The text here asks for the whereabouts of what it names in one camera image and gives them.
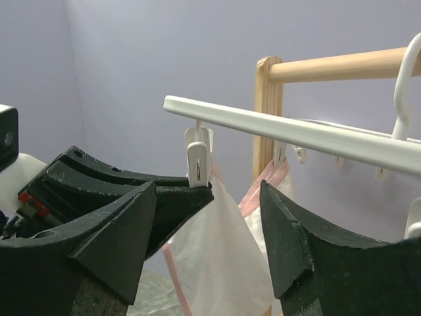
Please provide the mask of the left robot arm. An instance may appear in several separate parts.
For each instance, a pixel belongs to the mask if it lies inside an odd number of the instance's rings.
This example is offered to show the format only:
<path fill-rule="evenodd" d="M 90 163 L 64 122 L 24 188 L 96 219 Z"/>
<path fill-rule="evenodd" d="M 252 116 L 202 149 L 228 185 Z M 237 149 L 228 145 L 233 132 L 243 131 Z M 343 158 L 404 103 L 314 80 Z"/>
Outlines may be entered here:
<path fill-rule="evenodd" d="M 188 219 L 213 201 L 212 186 L 192 188 L 186 177 L 120 170 L 68 148 L 46 164 L 21 153 L 1 171 L 1 210 L 28 202 L 64 224 L 101 208 L 146 182 L 155 183 L 156 207 L 146 258 L 157 253 Z"/>

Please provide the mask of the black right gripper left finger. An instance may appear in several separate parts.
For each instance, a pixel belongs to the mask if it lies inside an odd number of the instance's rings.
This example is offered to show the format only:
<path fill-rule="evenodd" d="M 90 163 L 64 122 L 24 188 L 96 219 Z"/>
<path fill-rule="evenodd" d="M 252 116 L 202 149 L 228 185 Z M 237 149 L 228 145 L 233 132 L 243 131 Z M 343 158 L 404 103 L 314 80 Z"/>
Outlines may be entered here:
<path fill-rule="evenodd" d="M 69 223 L 3 240 L 1 314 L 125 315 L 155 206 L 155 185 L 147 182 Z"/>

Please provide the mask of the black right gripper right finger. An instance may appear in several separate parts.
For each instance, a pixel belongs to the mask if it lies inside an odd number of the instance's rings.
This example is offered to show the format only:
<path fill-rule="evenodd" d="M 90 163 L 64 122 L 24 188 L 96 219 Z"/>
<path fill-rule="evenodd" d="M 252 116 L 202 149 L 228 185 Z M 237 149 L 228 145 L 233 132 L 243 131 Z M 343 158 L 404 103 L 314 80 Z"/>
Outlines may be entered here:
<path fill-rule="evenodd" d="M 267 182 L 260 212 L 284 315 L 419 315 L 420 239 L 389 243 L 297 205 Z"/>

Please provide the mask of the white plastic clip hanger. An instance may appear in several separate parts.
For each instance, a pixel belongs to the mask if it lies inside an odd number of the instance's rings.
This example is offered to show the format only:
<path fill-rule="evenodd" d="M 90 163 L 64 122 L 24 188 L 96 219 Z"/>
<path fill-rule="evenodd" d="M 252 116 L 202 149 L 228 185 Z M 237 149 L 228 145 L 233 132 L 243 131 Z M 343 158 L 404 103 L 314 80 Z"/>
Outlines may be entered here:
<path fill-rule="evenodd" d="M 163 108 L 169 113 L 263 136 L 315 151 L 392 170 L 420 175 L 420 140 L 408 137 L 413 116 L 409 86 L 420 75 L 420 36 L 407 47 L 274 63 L 263 78 L 269 84 L 395 78 L 397 113 L 391 134 L 334 124 L 246 111 L 168 95 Z"/>

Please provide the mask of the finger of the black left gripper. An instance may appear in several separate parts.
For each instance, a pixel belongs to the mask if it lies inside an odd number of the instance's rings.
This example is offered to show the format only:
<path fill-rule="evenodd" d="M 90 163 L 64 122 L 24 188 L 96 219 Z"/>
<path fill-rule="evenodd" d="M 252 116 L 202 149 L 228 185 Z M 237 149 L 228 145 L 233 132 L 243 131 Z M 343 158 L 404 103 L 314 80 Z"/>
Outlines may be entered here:
<path fill-rule="evenodd" d="M 192 216 L 214 200 L 212 186 L 156 186 L 157 204 L 146 259 L 157 253 Z"/>

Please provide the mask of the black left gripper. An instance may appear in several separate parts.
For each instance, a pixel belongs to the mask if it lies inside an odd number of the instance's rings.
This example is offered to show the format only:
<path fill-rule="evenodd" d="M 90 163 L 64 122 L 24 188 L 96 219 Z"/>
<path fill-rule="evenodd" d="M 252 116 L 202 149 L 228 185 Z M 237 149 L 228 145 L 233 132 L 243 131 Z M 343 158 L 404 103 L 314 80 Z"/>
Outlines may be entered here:
<path fill-rule="evenodd" d="M 37 232 L 69 223 L 141 186 L 154 182 L 157 195 L 188 196 L 186 177 L 157 176 L 108 165 L 76 146 L 61 153 L 18 193 L 22 205 L 1 229 L 1 238 L 29 238 Z"/>

